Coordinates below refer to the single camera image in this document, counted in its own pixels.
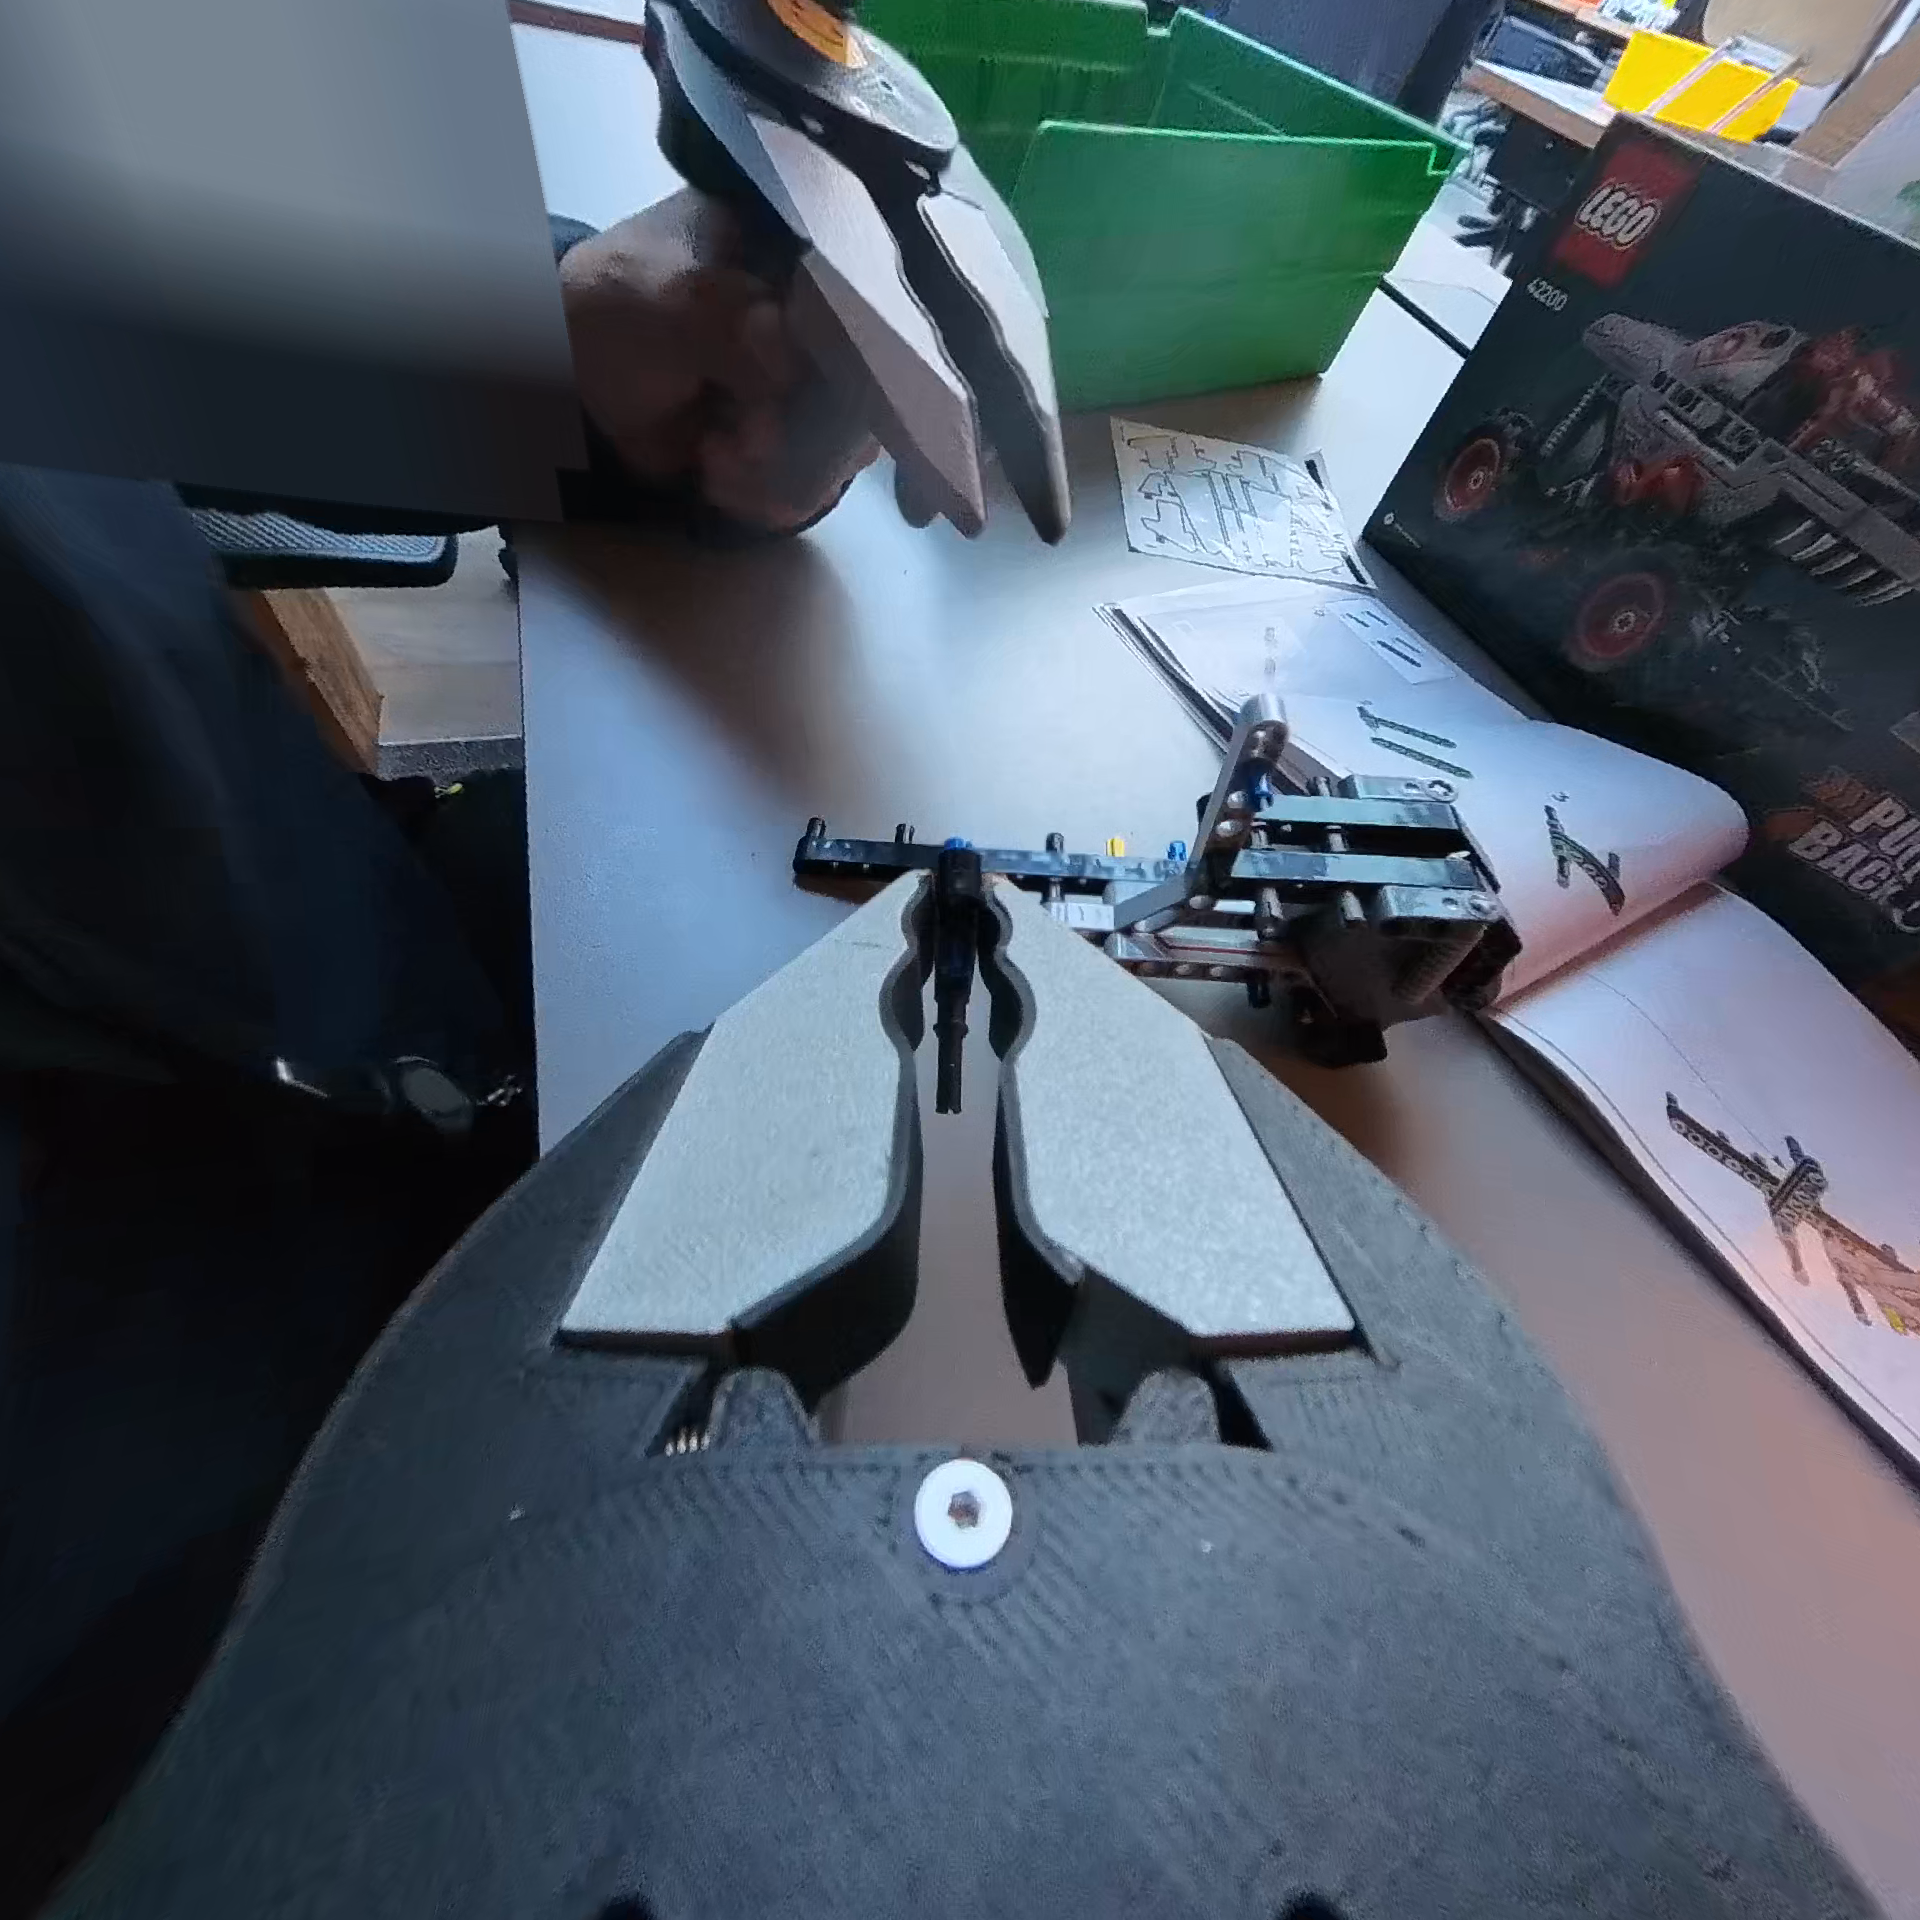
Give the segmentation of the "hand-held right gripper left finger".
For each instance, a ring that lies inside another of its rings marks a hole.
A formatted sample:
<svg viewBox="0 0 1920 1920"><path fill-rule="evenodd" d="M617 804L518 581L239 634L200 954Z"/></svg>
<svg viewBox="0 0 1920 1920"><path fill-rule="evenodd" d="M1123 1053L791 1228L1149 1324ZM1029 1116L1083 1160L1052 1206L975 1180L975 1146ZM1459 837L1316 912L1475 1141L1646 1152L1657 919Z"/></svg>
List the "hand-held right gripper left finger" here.
<svg viewBox="0 0 1920 1920"><path fill-rule="evenodd" d="M782 1374L824 1396L916 1301L925 879L727 1007L614 1200L566 1343Z"/></svg>

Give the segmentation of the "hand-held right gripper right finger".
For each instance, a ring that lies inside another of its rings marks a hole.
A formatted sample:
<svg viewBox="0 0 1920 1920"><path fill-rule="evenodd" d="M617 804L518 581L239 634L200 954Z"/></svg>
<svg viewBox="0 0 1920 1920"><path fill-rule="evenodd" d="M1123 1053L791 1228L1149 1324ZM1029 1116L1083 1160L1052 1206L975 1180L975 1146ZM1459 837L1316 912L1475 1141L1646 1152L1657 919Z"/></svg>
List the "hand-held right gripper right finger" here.
<svg viewBox="0 0 1920 1920"><path fill-rule="evenodd" d="M1351 1349L1212 1036L1031 895L991 888L989 914L999 1270L1029 1383Z"/></svg>

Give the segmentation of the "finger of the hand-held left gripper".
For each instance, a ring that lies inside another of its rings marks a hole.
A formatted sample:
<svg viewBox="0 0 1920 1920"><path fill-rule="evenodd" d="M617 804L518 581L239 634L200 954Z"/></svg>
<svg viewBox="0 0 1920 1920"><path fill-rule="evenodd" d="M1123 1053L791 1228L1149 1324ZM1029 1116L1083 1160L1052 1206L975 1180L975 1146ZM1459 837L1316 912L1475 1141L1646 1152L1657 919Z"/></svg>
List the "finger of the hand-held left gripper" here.
<svg viewBox="0 0 1920 1920"><path fill-rule="evenodd" d="M782 288L801 348L859 399L918 502L975 538L984 520L975 406L907 276L904 228L864 208L832 212L824 228L780 228L757 208L717 202L748 234L750 263Z"/></svg>
<svg viewBox="0 0 1920 1920"><path fill-rule="evenodd" d="M1062 542L1071 494L1039 270L968 149L918 199L918 295L1031 528Z"/></svg>

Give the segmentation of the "black beam with blue pin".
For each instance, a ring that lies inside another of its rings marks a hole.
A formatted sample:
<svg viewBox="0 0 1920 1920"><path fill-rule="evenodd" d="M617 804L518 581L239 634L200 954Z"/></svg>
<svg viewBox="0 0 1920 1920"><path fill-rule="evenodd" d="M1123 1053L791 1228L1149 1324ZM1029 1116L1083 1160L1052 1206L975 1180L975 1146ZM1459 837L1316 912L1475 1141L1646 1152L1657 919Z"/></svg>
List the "black beam with blue pin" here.
<svg viewBox="0 0 1920 1920"><path fill-rule="evenodd" d="M960 837L945 838L932 869L929 892L934 1112L940 1116L958 1116L964 1108L964 1047L984 902L984 870L977 853Z"/></svg>

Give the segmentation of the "partly built lego chassis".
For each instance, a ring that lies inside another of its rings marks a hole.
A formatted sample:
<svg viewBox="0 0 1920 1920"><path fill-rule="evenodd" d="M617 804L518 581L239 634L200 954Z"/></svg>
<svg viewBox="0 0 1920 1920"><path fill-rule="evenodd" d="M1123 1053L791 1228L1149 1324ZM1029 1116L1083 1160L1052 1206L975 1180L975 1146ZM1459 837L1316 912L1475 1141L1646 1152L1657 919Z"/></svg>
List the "partly built lego chassis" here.
<svg viewBox="0 0 1920 1920"><path fill-rule="evenodd" d="M815 887L923 876L929 900L943 844L910 823L879 842L811 819L791 869ZM1190 844L1070 850L1052 831L1043 848L971 848L988 895L975 976L1003 879L1135 976L1203 978L1277 1007L1288 1047L1325 1067L1377 1062L1393 1024L1478 1011L1519 956L1456 779L1340 775L1272 692L1238 708Z"/></svg>

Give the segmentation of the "lego sticker sheet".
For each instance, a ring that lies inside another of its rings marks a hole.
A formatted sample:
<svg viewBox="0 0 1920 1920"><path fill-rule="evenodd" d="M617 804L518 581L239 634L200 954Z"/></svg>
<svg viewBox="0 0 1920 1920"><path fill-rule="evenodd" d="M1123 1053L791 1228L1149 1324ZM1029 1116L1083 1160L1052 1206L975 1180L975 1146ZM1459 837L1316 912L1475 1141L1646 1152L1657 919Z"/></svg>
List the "lego sticker sheet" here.
<svg viewBox="0 0 1920 1920"><path fill-rule="evenodd" d="M1135 554L1251 579L1373 592L1327 468L1270 447L1111 415Z"/></svg>

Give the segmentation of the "open lego instruction booklet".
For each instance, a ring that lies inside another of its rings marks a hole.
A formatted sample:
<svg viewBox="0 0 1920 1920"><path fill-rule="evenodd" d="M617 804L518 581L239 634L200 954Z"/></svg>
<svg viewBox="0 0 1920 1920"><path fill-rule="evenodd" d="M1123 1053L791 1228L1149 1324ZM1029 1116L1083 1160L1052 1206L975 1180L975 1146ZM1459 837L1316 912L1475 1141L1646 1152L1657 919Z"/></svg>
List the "open lego instruction booklet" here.
<svg viewBox="0 0 1920 1920"><path fill-rule="evenodd" d="M1214 735L1255 695L1305 775L1447 783L1519 934L1480 1024L1910 1471L1915 1058L1720 885L1713 783L1525 712L1371 592L1100 608Z"/></svg>

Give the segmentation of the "lego set box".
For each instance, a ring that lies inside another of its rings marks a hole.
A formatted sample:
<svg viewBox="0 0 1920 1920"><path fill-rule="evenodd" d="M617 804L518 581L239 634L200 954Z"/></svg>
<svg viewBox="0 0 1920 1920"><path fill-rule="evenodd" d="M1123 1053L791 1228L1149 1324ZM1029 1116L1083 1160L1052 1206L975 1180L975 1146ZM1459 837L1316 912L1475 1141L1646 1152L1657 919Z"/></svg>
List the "lego set box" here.
<svg viewBox="0 0 1920 1920"><path fill-rule="evenodd" d="M1734 797L1734 887L1888 1024L1918 976L1915 191L1621 116L1366 542L1577 728Z"/></svg>

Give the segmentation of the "person's left hand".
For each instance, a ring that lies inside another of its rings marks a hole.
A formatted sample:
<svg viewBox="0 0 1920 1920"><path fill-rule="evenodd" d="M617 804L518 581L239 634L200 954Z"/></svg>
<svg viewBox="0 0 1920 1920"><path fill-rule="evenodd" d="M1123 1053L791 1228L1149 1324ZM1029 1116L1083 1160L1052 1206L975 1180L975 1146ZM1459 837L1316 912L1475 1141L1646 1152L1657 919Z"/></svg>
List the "person's left hand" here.
<svg viewBox="0 0 1920 1920"><path fill-rule="evenodd" d="M588 464L568 520L792 538L879 458L796 340L733 210L694 188L608 226L549 218Z"/></svg>

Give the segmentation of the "green plastic bin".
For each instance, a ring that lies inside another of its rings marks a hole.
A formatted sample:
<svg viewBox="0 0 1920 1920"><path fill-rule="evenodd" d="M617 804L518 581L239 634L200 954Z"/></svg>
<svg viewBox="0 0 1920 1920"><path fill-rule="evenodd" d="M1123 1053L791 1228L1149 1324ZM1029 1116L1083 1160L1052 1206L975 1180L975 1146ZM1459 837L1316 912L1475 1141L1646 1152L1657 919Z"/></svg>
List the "green plastic bin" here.
<svg viewBox="0 0 1920 1920"><path fill-rule="evenodd" d="M1221 23L878 3L1038 260L1065 411L1325 373L1464 146Z"/></svg>

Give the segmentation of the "wooden plank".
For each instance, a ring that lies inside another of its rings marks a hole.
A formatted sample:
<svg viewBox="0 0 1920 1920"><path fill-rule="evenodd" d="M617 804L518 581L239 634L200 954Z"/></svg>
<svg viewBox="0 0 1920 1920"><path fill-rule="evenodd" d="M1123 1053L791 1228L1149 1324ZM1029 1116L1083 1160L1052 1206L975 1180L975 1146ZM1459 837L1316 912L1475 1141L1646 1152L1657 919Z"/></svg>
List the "wooden plank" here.
<svg viewBox="0 0 1920 1920"><path fill-rule="evenodd" d="M374 778L381 690L336 597L321 588L229 590L252 637L357 775Z"/></svg>

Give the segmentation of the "yellow storage bin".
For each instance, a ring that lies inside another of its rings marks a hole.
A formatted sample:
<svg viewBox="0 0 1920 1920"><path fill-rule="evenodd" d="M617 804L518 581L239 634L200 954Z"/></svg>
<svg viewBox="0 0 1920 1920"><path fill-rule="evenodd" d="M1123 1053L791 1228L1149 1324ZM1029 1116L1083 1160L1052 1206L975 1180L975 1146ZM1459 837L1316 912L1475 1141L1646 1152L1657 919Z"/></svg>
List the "yellow storage bin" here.
<svg viewBox="0 0 1920 1920"><path fill-rule="evenodd" d="M1599 101L1669 128L1752 142L1774 130L1798 88L1801 60L1734 36L1720 46L1632 30Z"/></svg>

